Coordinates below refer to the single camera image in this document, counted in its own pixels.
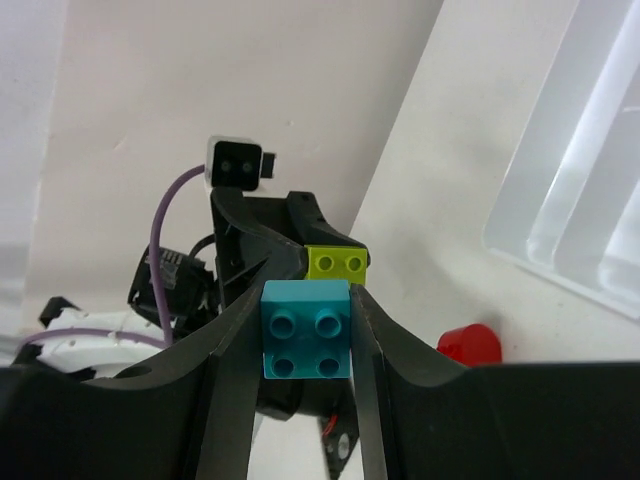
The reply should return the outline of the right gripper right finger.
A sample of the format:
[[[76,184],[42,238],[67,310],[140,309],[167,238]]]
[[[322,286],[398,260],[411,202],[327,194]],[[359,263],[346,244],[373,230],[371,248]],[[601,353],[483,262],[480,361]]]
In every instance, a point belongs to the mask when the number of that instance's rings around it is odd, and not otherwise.
[[[465,368],[396,323],[363,286],[351,289],[356,407],[367,479],[434,479],[458,425]]]

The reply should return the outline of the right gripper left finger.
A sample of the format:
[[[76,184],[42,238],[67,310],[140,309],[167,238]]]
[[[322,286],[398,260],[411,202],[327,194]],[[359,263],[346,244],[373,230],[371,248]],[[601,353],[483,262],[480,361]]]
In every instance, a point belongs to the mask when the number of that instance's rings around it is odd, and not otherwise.
[[[132,426],[119,479],[243,479],[261,368],[261,288],[211,324],[118,374]]]

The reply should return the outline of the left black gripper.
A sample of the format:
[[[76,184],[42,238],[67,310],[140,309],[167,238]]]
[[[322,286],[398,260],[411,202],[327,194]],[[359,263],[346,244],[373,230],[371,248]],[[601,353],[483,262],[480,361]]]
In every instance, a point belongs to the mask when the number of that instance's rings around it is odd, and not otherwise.
[[[205,325],[219,315],[221,307],[229,307],[254,286],[268,280],[301,279],[307,265],[302,245],[368,251],[328,223],[311,192],[292,191],[285,201],[217,187],[210,202],[215,235],[199,240],[189,253],[159,248],[160,278],[172,325]],[[200,253],[214,245],[216,255],[209,264]],[[146,320],[160,324],[149,249],[137,266],[127,303]]]

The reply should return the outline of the lime green lego brick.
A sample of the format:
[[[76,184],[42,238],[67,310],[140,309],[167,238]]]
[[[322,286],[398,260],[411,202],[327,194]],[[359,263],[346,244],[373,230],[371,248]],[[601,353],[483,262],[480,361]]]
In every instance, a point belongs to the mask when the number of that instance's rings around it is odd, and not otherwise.
[[[350,284],[366,284],[369,254],[365,248],[307,245],[307,280],[347,280]]]

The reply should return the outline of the teal square lego brick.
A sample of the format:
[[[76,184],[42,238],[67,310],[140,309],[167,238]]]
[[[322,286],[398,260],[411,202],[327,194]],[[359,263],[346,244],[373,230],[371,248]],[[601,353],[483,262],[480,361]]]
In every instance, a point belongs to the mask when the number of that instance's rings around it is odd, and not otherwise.
[[[346,280],[269,280],[260,315],[266,379],[350,377],[351,297]]]

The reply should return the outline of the red round lego brick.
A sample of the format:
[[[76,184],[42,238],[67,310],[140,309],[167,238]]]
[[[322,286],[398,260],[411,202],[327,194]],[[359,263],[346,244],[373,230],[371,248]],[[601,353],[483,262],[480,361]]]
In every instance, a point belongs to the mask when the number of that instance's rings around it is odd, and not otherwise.
[[[468,367],[500,364],[502,345],[497,334],[480,323],[449,330],[438,340],[437,351]]]

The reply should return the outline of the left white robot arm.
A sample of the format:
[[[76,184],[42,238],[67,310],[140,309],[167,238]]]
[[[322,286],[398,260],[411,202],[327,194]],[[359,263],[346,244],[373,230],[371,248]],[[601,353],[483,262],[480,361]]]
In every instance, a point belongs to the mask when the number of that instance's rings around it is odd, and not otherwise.
[[[210,196],[213,232],[188,254],[161,249],[161,278],[179,341],[214,321],[259,278],[279,245],[300,253],[302,278],[363,284],[370,256],[364,244],[325,219],[315,196],[292,191],[284,198],[248,197],[219,187]],[[151,281],[142,256],[128,309],[88,313],[52,297],[40,314],[43,331],[23,340],[16,361],[63,372],[80,381],[113,376],[164,346]]]

